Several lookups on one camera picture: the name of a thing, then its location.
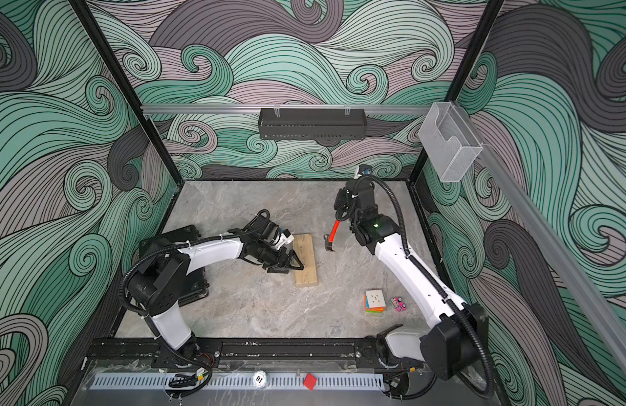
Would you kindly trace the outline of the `wooden block with nails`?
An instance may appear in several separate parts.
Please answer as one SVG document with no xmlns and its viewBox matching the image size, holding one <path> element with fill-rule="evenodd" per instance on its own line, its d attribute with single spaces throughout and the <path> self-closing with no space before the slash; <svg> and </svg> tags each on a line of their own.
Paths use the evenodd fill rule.
<svg viewBox="0 0 626 406">
<path fill-rule="evenodd" d="M 296 234 L 293 248 L 304 265 L 301 271 L 294 271 L 294 285 L 297 288 L 307 288 L 318 285 L 315 250 L 310 233 Z"/>
</svg>

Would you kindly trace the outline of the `claw hammer red black handle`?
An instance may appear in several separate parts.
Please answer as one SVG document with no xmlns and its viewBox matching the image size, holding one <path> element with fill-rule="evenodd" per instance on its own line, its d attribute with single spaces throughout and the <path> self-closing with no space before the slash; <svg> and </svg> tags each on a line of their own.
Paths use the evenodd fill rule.
<svg viewBox="0 0 626 406">
<path fill-rule="evenodd" d="M 333 224 L 331 232 L 324 235 L 324 247 L 326 251 L 329 251 L 329 252 L 334 251 L 333 244 L 334 244 L 340 223 L 341 223 L 340 221 L 336 220 Z"/>
</svg>

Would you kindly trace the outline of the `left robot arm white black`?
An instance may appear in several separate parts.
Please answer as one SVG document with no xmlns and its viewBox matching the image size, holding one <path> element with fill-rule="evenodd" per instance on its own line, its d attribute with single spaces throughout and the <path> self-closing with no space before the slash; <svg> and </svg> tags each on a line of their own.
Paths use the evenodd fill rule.
<svg viewBox="0 0 626 406">
<path fill-rule="evenodd" d="M 118 297 L 149 326 L 155 338 L 185 360 L 196 358 L 197 339 L 182 317 L 180 300 L 188 283 L 206 267 L 241 260 L 268 273 L 304 270 L 291 247 L 294 236 L 260 211 L 243 228 L 197 241 L 162 237 L 125 272 Z"/>
</svg>

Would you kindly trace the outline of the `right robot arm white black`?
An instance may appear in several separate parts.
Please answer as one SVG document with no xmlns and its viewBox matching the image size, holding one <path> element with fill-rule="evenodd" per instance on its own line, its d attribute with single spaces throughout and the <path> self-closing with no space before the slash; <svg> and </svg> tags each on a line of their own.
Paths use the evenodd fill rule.
<svg viewBox="0 0 626 406">
<path fill-rule="evenodd" d="M 399 280 L 430 328 L 422 333 L 397 326 L 385 333 L 387 354 L 418 360 L 443 381 L 465 378 L 480 363 L 485 382 L 492 383 L 487 312 L 453 292 L 414 252 L 401 206 L 386 183 L 372 175 L 351 179 L 338 191 L 334 209 L 359 245 Z"/>
</svg>

